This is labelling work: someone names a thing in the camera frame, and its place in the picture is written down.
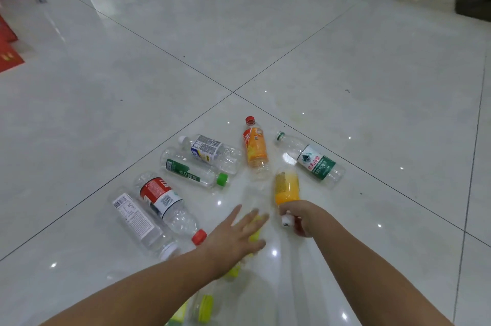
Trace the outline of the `red floor mat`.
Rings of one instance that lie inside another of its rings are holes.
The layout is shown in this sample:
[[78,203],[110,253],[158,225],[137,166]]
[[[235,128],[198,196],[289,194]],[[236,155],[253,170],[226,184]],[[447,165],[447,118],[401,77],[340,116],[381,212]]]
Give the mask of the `red floor mat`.
[[12,46],[16,41],[16,34],[0,14],[0,74],[25,63]]

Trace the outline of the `orange label bottle red cap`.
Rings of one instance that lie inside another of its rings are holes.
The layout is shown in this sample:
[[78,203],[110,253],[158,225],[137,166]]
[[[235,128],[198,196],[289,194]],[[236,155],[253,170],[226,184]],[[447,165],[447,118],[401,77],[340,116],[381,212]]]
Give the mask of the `orange label bottle red cap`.
[[265,132],[253,116],[247,116],[245,119],[242,139],[251,180],[255,182],[267,181],[271,176],[271,170]]

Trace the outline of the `person's left forearm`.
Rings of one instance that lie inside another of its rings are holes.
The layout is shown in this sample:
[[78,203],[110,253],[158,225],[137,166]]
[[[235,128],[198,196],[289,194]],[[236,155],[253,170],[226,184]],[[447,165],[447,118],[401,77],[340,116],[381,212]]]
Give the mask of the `person's left forearm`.
[[103,288],[40,326],[163,326],[218,276],[212,250],[199,247]]

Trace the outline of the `person's left hand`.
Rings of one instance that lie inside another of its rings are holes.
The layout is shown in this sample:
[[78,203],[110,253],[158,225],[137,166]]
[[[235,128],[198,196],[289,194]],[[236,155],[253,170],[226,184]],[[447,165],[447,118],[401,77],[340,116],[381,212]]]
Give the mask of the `person's left hand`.
[[[256,213],[260,212],[257,208],[252,209],[248,218],[253,218]],[[198,247],[200,259],[205,267],[206,273],[209,273],[211,280],[216,280],[228,270],[225,249],[230,244],[229,237],[231,227],[225,227],[225,219],[217,225],[205,241]]]

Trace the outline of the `yellow-green label clear bottle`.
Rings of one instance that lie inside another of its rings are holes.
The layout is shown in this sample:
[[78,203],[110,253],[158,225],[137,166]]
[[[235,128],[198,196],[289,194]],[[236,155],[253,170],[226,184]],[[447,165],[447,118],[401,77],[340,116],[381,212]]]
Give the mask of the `yellow-green label clear bottle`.
[[256,213],[248,218],[250,213],[234,222],[229,237],[230,244],[225,249],[228,270],[222,275],[226,281],[236,280],[245,270],[250,261],[266,246],[261,230],[269,221],[269,215]]

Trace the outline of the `clear bottle yellow cap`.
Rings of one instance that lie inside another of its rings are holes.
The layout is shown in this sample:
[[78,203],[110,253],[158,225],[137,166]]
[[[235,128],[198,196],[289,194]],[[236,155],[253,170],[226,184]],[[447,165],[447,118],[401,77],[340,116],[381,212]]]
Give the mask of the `clear bottle yellow cap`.
[[209,326],[219,310],[219,291],[199,290],[185,301],[164,326]]

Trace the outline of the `blue white label clear bottle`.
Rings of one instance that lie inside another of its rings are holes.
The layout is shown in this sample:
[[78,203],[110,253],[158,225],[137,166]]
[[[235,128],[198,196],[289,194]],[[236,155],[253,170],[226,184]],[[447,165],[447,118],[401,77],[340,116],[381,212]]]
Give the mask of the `blue white label clear bottle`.
[[178,142],[186,153],[222,173],[235,176],[242,166],[242,151],[221,141],[195,134],[190,137],[180,136]]

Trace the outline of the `person's right hand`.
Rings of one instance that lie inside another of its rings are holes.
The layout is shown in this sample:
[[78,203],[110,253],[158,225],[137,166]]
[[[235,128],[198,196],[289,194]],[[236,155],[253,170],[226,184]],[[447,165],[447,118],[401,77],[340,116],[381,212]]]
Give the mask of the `person's right hand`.
[[319,238],[326,231],[331,215],[320,206],[308,201],[308,218],[304,218],[303,225],[308,228],[308,238]]

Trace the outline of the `green label bottle green cap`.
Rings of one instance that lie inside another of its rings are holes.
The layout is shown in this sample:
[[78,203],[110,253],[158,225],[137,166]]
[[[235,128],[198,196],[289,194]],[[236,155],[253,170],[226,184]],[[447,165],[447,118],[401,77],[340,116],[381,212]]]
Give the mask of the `green label bottle green cap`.
[[203,161],[198,161],[192,155],[186,155],[175,147],[163,150],[160,158],[162,170],[179,175],[189,180],[194,185],[206,189],[216,186],[224,188],[229,184],[229,176],[220,172],[218,168]]

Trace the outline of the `black table base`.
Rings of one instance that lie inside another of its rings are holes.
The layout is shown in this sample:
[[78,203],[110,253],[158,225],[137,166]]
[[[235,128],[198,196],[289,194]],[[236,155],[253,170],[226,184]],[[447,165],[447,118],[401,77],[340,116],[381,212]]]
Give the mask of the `black table base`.
[[455,13],[491,23],[491,0],[455,0]]

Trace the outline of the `person's right forearm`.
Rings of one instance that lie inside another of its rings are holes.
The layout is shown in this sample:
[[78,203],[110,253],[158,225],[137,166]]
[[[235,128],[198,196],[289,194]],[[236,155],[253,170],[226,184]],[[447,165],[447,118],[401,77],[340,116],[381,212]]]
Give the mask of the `person's right forearm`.
[[362,326],[453,326],[402,273],[332,215],[314,241]]

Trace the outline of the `yellow label bottle white cap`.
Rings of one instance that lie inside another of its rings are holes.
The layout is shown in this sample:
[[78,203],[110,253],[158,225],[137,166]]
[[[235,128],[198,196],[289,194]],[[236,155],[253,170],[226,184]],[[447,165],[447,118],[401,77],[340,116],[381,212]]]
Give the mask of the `yellow label bottle white cap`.
[[286,165],[277,171],[274,177],[274,202],[281,205],[300,200],[298,174],[293,165]]

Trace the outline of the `green white label clear bottle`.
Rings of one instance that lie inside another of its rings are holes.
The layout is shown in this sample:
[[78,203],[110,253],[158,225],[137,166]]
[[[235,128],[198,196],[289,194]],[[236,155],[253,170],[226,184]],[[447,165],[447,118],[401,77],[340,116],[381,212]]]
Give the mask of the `green white label clear bottle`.
[[275,143],[283,160],[291,166],[302,166],[313,178],[328,188],[333,188],[343,178],[346,169],[329,158],[312,142],[279,131]]

